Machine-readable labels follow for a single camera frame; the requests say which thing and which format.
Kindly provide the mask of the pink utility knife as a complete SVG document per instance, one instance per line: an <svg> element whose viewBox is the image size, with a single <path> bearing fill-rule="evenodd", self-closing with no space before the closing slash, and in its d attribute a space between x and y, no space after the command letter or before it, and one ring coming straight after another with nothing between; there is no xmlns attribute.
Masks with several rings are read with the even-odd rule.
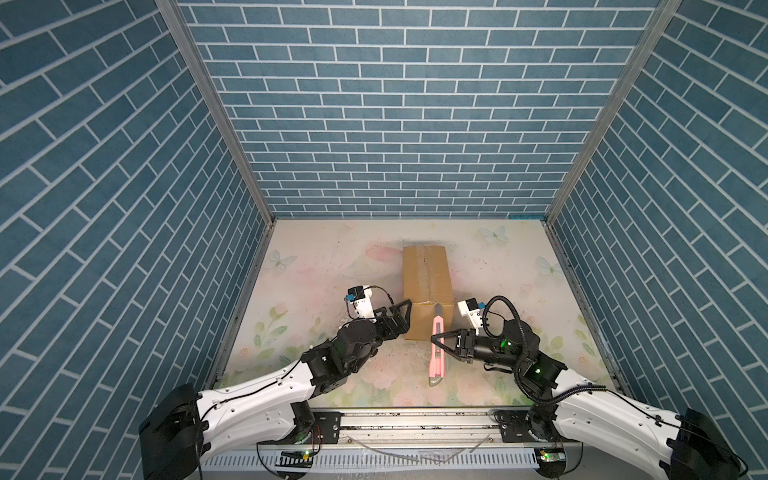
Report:
<svg viewBox="0 0 768 480"><path fill-rule="evenodd" d="M432 324L432 335L439 335L444 332L444 318L442 316L442 306L436 304L434 306L434 317ZM429 386L435 387L441 383L445 376L445 360L443 356L443 350L435 345L431 344L431 357L429 364Z"/></svg>

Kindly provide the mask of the brown cardboard express box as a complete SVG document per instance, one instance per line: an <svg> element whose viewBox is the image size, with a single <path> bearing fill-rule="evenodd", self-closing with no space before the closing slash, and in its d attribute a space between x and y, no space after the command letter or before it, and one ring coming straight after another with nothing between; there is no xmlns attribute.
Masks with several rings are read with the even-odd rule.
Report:
<svg viewBox="0 0 768 480"><path fill-rule="evenodd" d="M412 303L406 340L429 341L435 308L440 307L444 330L452 328L455 298L444 246L414 245L403 249L403 296Z"/></svg>

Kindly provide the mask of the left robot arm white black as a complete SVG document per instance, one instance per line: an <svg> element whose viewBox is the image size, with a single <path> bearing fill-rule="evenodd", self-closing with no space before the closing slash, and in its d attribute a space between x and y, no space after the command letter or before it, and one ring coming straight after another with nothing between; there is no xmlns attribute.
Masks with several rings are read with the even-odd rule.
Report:
<svg viewBox="0 0 768 480"><path fill-rule="evenodd" d="M351 320L262 377L220 389L174 388L139 426L144 478L185 479L216 455L308 433L315 424L310 399L342 386L384 342L407 333L411 308L404 300Z"/></svg>

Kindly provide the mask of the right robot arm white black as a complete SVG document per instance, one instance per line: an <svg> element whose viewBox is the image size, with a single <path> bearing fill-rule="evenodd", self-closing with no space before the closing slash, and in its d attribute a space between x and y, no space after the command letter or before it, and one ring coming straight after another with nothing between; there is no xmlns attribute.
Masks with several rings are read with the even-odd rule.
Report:
<svg viewBox="0 0 768 480"><path fill-rule="evenodd" d="M591 382L543 353L525 322L507 321L498 335L460 329L431 341L452 358L511 375L533 404L528 422L541 441L592 446L654 479L739 479L747 473L709 417L656 408Z"/></svg>

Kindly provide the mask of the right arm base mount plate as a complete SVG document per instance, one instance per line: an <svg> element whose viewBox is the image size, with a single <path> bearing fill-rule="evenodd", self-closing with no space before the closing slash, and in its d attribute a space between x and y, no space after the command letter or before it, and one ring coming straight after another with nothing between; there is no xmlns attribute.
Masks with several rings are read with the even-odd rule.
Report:
<svg viewBox="0 0 768 480"><path fill-rule="evenodd" d="M494 410L491 418L498 426L503 443L539 442L531 431L527 410Z"/></svg>

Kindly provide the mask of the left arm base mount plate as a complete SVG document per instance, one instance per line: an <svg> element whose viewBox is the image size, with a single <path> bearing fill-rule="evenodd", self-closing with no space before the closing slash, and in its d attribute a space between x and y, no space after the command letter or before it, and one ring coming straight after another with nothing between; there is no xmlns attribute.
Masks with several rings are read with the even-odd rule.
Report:
<svg viewBox="0 0 768 480"><path fill-rule="evenodd" d="M297 440L307 445L335 445L339 442L342 418L339 411L311 411L302 420Z"/></svg>

